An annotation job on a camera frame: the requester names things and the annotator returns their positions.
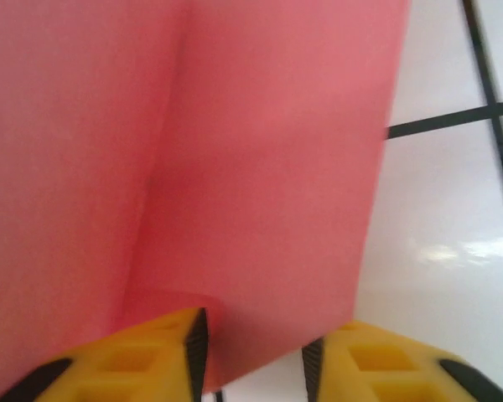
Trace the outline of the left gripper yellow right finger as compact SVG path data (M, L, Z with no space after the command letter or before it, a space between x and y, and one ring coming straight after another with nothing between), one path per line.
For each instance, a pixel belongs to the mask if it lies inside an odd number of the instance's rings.
M462 358L363 322L302 349L310 401L503 401L503 389Z

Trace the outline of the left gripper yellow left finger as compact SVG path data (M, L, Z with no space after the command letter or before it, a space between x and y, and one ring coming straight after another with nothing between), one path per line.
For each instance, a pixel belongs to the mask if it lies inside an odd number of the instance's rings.
M200 401L208 348L205 309L186 308L72 348L0 401Z

